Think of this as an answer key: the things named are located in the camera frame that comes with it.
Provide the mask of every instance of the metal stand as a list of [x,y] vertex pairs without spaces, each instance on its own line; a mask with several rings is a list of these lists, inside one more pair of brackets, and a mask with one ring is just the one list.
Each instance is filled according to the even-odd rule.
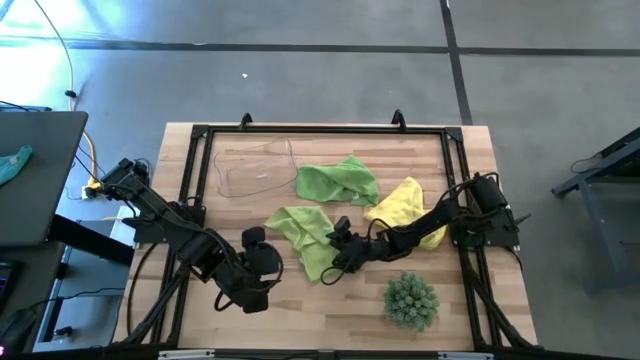
[[[189,143],[189,150],[187,153],[185,170],[182,178],[182,185],[180,187],[179,201],[186,202],[187,199],[194,200],[194,207],[206,211],[206,208],[202,204],[204,196],[204,189],[207,180],[207,174],[209,170],[209,160],[211,157],[211,151],[213,148],[213,140],[216,133],[341,133],[341,134],[422,134],[437,136],[441,142],[442,155],[445,164],[445,173],[447,178],[447,184],[449,186],[455,185],[459,181],[465,181],[470,178],[469,167],[466,159],[466,152],[464,149],[464,139],[462,136],[462,129],[460,127],[407,127],[405,117],[400,110],[396,110],[393,114],[391,123],[397,125],[397,127],[380,127],[380,126],[269,126],[260,125],[252,126],[253,120],[250,114],[245,114],[239,125],[194,125],[191,132],[191,140]],[[200,165],[200,172],[198,174],[196,193],[194,196],[188,196],[189,183],[191,182],[191,175],[193,172],[193,165],[195,161],[195,154],[198,145],[198,141],[204,138],[204,153],[202,156],[202,162]],[[452,155],[450,151],[450,145],[454,145],[458,161],[460,163],[460,169],[462,173],[462,179],[456,180],[454,174],[454,167],[452,161]],[[452,232],[452,239],[454,244],[461,243],[461,237],[464,234],[459,232]],[[503,322],[500,320],[506,319],[504,315],[494,313],[495,309],[499,310],[499,307],[493,302],[491,285],[489,281],[489,270],[482,247],[471,249],[476,253],[478,260],[478,274],[475,273],[471,266],[469,259],[469,249],[464,246],[458,247],[460,256],[460,264],[462,269],[463,284],[465,289],[465,296],[467,300],[467,310],[469,313],[469,324],[471,326],[471,333],[473,337],[474,348],[479,349],[487,346],[487,342],[482,336],[480,329],[480,320],[478,317],[478,309],[475,297],[475,288],[478,284],[474,284],[474,279],[477,277],[481,286],[480,291],[486,296],[481,297],[483,300],[488,301],[487,314],[489,318],[489,324],[491,329],[491,344],[494,346],[501,346],[501,328],[503,331],[509,331],[509,326],[501,327]],[[162,281],[162,289],[165,289],[166,284],[171,279],[175,264],[175,256],[173,254],[167,255],[167,263]],[[184,312],[184,306],[186,301],[187,283],[184,281],[178,291],[178,297],[176,299],[175,313],[173,317],[171,333],[167,339],[168,342],[177,343],[180,326],[182,323],[182,314]],[[160,333],[162,332],[162,323],[164,316],[160,316],[156,322],[151,341],[158,342],[160,339]],[[524,346],[524,343],[512,344],[513,346]]]
[[588,281],[585,284],[585,289],[591,293],[640,284],[640,273],[633,272],[628,267],[623,244],[618,239],[607,236],[607,225],[600,214],[591,190],[592,183],[640,183],[638,174],[632,172],[621,175],[621,169],[624,172],[624,167],[640,168],[640,159],[638,158],[640,156],[640,128],[602,150],[600,155],[602,160],[597,164],[551,190],[558,198],[563,198],[573,190],[580,190],[598,243],[607,256],[613,276],[609,279]]

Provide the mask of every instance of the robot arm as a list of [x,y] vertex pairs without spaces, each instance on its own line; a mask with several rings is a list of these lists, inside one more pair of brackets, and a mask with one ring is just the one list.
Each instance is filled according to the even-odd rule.
[[[245,230],[242,234],[245,251],[238,253],[215,230],[183,219],[153,191],[148,186],[144,164],[123,159],[102,178],[102,183],[108,199],[131,202],[141,212],[139,220],[158,226],[178,260],[198,279],[205,283],[213,279],[221,294],[245,313],[268,308],[267,294],[282,275],[282,258],[265,242],[263,228]],[[279,273],[278,279],[261,280],[261,276],[275,273]]]
[[[340,253],[333,260],[333,268],[346,273],[356,272],[367,261],[394,261],[411,254],[420,244],[420,239],[444,225],[454,225],[455,231],[462,233],[457,246],[517,246],[518,224],[524,219],[514,220],[509,204],[500,191],[497,181],[491,176],[476,173],[471,180],[447,190],[436,206],[428,214],[405,226],[386,226],[371,239],[371,226],[366,236],[349,231],[349,219],[345,216],[334,226],[334,232],[327,235],[331,245]],[[465,190],[470,193],[471,203],[458,205],[458,196]]]

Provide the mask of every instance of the green object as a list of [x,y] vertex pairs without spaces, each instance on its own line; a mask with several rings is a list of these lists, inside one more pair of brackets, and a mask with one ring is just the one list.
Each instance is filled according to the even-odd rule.
[[264,225],[291,241],[312,282],[320,280],[320,275],[331,267],[338,253],[329,245],[327,234],[333,232],[333,225],[320,206],[283,207]]
[[18,175],[32,152],[31,146],[25,145],[20,148],[17,154],[0,157],[0,185],[9,182]]
[[398,326],[424,331],[438,314],[438,296],[424,279],[403,272],[400,279],[390,280],[384,293],[384,310]]
[[365,206],[380,201],[376,177],[353,155],[336,166],[301,166],[296,191],[301,198],[319,202],[350,201]]

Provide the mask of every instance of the black bracket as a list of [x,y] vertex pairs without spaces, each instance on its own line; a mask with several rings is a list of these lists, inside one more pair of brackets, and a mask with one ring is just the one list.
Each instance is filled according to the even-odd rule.
[[462,128],[460,127],[446,127],[444,128],[444,132],[457,142],[463,141]]
[[240,121],[240,130],[244,130],[247,124],[250,122],[253,122],[253,119],[251,118],[251,114],[245,113],[242,116],[242,120]]
[[407,130],[407,122],[404,120],[404,115],[402,115],[402,111],[400,111],[400,109],[396,109],[396,111],[393,112],[393,118],[391,118],[391,124],[399,125],[398,129],[400,131]]
[[193,125],[191,128],[191,138],[199,139],[207,131],[209,131],[209,125]]

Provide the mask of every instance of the yellow wire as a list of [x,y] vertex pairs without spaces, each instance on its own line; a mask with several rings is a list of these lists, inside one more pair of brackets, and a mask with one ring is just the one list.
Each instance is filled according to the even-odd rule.
[[91,155],[91,174],[93,176],[89,176],[89,186],[94,185],[94,184],[99,184],[95,178],[97,178],[98,176],[98,166],[96,163],[96,151],[93,147],[93,141],[91,141],[91,138],[89,137],[89,134],[87,134],[86,131],[82,131],[82,135],[84,136],[85,140],[87,140],[87,143],[89,144],[89,154]]
[[[56,33],[58,40],[60,40],[60,44],[64,49],[65,55],[67,56],[67,62],[69,63],[69,80],[70,80],[69,90],[74,91],[73,90],[73,63],[71,62],[71,56],[69,55],[69,49],[67,49],[67,44],[65,44],[64,40],[62,39],[62,36],[58,32],[58,29],[56,28],[55,25],[53,25],[53,21],[51,21],[51,19],[49,18],[49,15],[47,15],[47,12],[44,11],[44,8],[42,7],[42,5],[40,5],[38,0],[33,0],[33,1],[36,3],[40,11],[42,12],[42,15],[44,15],[44,17],[47,19],[47,22],[49,23],[49,25],[51,25],[51,28]],[[73,100],[69,96],[69,111],[73,111],[73,110],[74,110]],[[85,140],[87,140],[87,143],[89,144],[89,155],[91,158],[91,175],[92,176],[89,176],[88,184],[89,184],[89,187],[99,188],[100,183],[95,180],[98,177],[98,166],[96,163],[96,151],[93,146],[93,141],[91,141],[91,138],[89,137],[89,134],[87,134],[86,131],[83,130],[82,135],[84,136]]]

